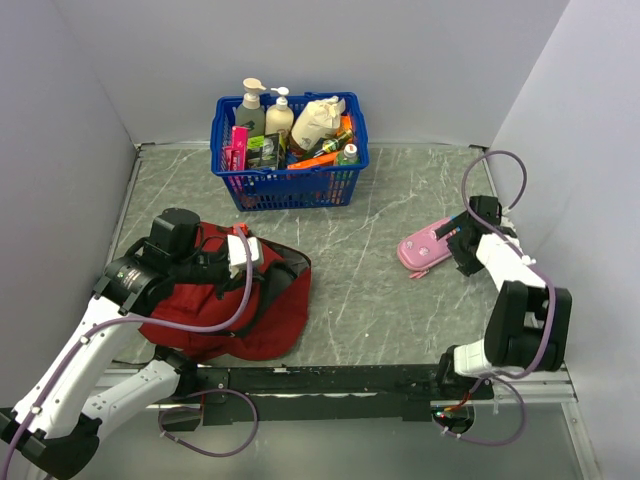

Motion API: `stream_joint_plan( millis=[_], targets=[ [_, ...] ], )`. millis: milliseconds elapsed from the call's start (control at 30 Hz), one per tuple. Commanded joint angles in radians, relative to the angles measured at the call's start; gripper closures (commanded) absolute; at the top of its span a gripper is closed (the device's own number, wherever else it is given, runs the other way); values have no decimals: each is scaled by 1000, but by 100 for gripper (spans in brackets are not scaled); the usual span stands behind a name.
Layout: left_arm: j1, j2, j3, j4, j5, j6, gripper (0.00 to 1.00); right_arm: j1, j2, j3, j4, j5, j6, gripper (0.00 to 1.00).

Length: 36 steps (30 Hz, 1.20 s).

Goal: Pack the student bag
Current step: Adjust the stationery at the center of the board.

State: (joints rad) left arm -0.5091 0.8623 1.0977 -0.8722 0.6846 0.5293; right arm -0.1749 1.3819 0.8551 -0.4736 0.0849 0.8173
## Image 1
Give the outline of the pink cartoon pencil case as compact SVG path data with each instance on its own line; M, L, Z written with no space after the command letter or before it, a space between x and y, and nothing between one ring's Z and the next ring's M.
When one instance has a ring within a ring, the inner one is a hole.
M444 217L409 235L398 244L397 257L401 264L410 271L410 279L422 278L432 267L452 256L447 239L455 235L459 229L455 228L440 240L436 238L435 233L439 227L444 226L450 220L452 217Z

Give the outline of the red backpack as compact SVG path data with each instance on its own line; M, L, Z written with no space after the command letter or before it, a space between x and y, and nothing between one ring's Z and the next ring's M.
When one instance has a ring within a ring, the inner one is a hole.
M298 341L309 317L312 267L301 252L265 239L246 235L251 249L262 253L262 284L251 283L215 297L212 284L197 276L196 255L209 236L247 232L243 224L232 227L198 222L173 226L156 218L148 236L140 241L140 258L161 266L174 280L172 294L159 302L151 315L156 324L143 324L150 342L172 347L205 362L221 355L250 360L273 360L288 353ZM213 239L204 250L215 252L222 241Z

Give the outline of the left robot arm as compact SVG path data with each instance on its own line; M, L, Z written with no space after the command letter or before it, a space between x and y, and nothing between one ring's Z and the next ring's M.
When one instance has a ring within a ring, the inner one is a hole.
M97 400L90 393L123 339L143 325L205 335L227 330L240 319L254 272L264 260L261 242L244 224L225 235L220 253L205 251L207 242L198 214L169 208L153 220L147 236L105 267L78 327L52 365L27 395L1 412L1 438L8 445L3 478L20 452L49 475L69 479L86 466L111 427L157 400L184 402L194 396L197 376L164 359L152 361ZM198 326L152 315L178 285L228 290L237 279L244 281L240 304L222 323Z

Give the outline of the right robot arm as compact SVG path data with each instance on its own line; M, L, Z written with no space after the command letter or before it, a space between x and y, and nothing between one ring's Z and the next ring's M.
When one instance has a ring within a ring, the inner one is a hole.
M441 355L435 381L448 398L471 391L493 375L520 379L555 372L564 362L572 296L553 287L526 256L515 231L502 223L502 206L491 196L473 196L466 210L435 231L457 270L470 277L489 273L498 296L484 337L454 345Z

